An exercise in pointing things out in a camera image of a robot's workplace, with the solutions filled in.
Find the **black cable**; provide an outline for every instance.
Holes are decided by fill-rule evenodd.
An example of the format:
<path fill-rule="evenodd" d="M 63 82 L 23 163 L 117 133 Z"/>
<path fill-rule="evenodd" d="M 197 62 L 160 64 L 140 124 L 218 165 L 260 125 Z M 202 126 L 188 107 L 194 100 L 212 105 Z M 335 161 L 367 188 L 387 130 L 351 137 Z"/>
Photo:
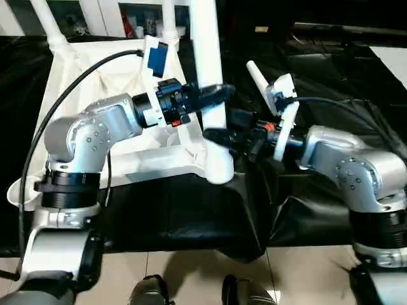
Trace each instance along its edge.
<path fill-rule="evenodd" d="M 50 110 L 44 117 L 44 120 L 41 122 L 34 138 L 32 139 L 31 146 L 29 149 L 29 152 L 27 154 L 27 158 L 25 159 L 22 175 L 21 175 L 21 181 L 20 181 L 20 205 L 18 209 L 18 242 L 20 245 L 20 256 L 21 259 L 24 257 L 25 253 L 25 228 L 24 228 L 24 197 L 25 197 L 25 183 L 27 181 L 27 172 L 29 169 L 29 165 L 31 162 L 32 155 L 34 154 L 34 150 L 38 145 L 39 139 L 41 138 L 43 132 L 45 131 L 45 128 L 48 124 L 48 122 L 51 120 L 51 117 L 59 107 L 59 105 L 64 101 L 64 99 L 70 94 L 75 87 L 79 85 L 81 81 L 83 81 L 90 73 L 92 73 L 94 70 L 99 68 L 101 65 L 104 65 L 106 62 L 109 62 L 113 59 L 116 59 L 118 57 L 122 57 L 125 55 L 131 55 L 135 54 L 137 56 L 142 57 L 143 56 L 143 51 L 142 50 L 128 50 L 128 51 L 123 51 L 119 52 L 113 55 L 110 55 L 101 61 L 97 62 L 93 66 L 91 66 L 89 69 L 87 69 L 84 73 L 82 73 L 78 78 L 76 78 L 66 89 L 60 97 L 55 101 L 55 103 L 51 106 Z"/>
<path fill-rule="evenodd" d="M 343 109 L 344 111 L 347 111 L 347 112 L 353 114 L 354 116 L 363 120 L 374 131 L 376 131 L 379 134 L 379 136 L 382 138 L 382 140 L 385 142 L 386 146 L 388 146 L 388 148 L 393 153 L 398 155 L 407 164 L 406 158 L 403 157 L 402 154 L 400 154 L 398 148 L 394 145 L 394 141 L 374 121 L 372 121 L 372 119 L 370 119 L 369 117 L 367 117 L 363 114 L 358 113 L 355 109 L 353 109 L 341 102 L 337 102 L 335 100 L 330 100 L 328 98 L 323 98 L 323 97 L 294 97 L 293 100 L 298 101 L 298 102 L 320 102 L 320 103 L 325 103 L 325 104 L 331 104 L 331 105 L 336 106 L 337 108 Z"/>
<path fill-rule="evenodd" d="M 104 198 L 104 207 L 107 207 L 110 197 L 110 187 L 112 184 L 112 157 L 110 151 L 107 153 L 107 186 L 106 186 L 106 197 Z"/>

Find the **white pipe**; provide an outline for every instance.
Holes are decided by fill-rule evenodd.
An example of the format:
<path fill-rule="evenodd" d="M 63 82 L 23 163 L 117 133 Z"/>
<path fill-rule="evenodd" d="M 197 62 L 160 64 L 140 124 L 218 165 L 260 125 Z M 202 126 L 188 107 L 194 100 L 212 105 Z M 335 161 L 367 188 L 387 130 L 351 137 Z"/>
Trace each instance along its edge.
<path fill-rule="evenodd" d="M 215 0 L 191 0 L 190 17 L 193 24 L 193 50 L 199 87 L 223 83 L 219 34 Z M 224 103 L 202 111 L 203 128 L 226 128 Z M 213 184 L 226 183 L 233 178 L 233 158 L 229 150 L 206 141 L 206 179 Z"/>
<path fill-rule="evenodd" d="M 68 42 L 59 30 L 48 3 L 45 0 L 31 0 L 31 4 L 44 28 L 50 48 L 67 45 Z"/>
<path fill-rule="evenodd" d="M 265 79 L 265 77 L 260 72 L 259 68 L 257 68 L 257 65 L 252 60 L 247 62 L 246 67 L 247 70 L 249 70 L 250 75 L 252 76 L 254 82 L 256 83 L 256 86 L 260 91 L 261 96 L 264 98 L 266 104 L 268 105 L 268 99 L 266 96 L 266 88 L 268 86 L 267 80 Z"/>
<path fill-rule="evenodd" d="M 167 44 L 176 45 L 179 42 L 176 27 L 176 11 L 173 0 L 163 0 L 163 40 Z"/>
<path fill-rule="evenodd" d="M 6 0 L 0 0 L 0 32 L 2 35 L 8 36 L 24 36 L 24 31 L 21 28 L 13 10 L 10 8 Z"/>

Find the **shoe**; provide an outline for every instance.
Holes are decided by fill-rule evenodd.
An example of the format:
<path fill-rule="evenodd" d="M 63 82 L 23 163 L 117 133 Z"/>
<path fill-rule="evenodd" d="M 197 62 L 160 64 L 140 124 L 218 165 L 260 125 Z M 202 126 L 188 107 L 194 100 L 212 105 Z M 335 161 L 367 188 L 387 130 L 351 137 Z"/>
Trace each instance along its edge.
<path fill-rule="evenodd" d="M 160 275 L 149 275 L 137 283 L 128 305 L 170 305 L 167 283 Z"/>

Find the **black cloth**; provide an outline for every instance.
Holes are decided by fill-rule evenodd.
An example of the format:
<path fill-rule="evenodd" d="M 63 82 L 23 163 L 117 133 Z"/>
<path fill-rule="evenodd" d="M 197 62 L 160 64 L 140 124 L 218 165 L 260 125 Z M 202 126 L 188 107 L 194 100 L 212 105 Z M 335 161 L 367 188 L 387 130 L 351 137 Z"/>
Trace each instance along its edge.
<path fill-rule="evenodd" d="M 349 103 L 380 119 L 384 128 L 391 126 L 400 136 L 400 145 L 406 140 L 407 92 L 369 48 L 223 42 L 221 53 L 224 81 L 237 88 L 228 107 L 257 111 L 263 118 L 273 119 L 245 68 L 252 59 L 270 81 L 292 73 L 299 96 L 357 98 Z M 0 37 L 0 55 L 1 127 L 6 147 L 2 152 L 0 256 L 12 256 L 18 255 L 17 208 L 7 202 L 5 194 L 20 176 L 52 54 L 44 37 Z M 181 43 L 179 58 L 186 79 L 194 81 L 191 44 Z M 317 124 L 346 130 L 370 145 L 383 145 L 366 124 L 330 106 L 301 105 L 296 122 L 305 128 Z M 101 217 L 106 251 L 216 248 L 249 261 L 268 245 L 351 242 L 347 209 L 326 178 L 271 159 L 255 165 L 236 159 L 235 170 L 235 178 L 225 186 L 213 186 L 189 174 L 114 187 Z"/>

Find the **white floor tile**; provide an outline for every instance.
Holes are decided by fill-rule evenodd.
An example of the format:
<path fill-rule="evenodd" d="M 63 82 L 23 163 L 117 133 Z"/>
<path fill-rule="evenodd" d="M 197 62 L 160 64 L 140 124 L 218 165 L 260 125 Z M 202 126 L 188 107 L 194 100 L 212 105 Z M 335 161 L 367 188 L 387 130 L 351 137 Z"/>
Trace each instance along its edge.
<path fill-rule="evenodd" d="M 147 274 L 161 275 L 179 305 L 221 305 L 222 283 L 228 274 L 250 278 L 273 290 L 265 256 L 251 264 L 239 264 L 213 250 L 150 252 Z"/>
<path fill-rule="evenodd" d="M 354 305 L 349 270 L 350 246 L 268 248 L 279 305 Z"/>
<path fill-rule="evenodd" d="M 75 305 L 127 304 L 135 284 L 146 274 L 146 264 L 147 253 L 105 254 L 99 282 L 79 294 Z"/>
<path fill-rule="evenodd" d="M 15 272 L 18 261 L 19 259 L 16 258 L 10 259 L 0 258 L 0 269 L 9 272 Z M 12 283 L 13 281 L 11 280 L 5 280 L 4 278 L 0 278 L 0 297 L 8 293 Z"/>

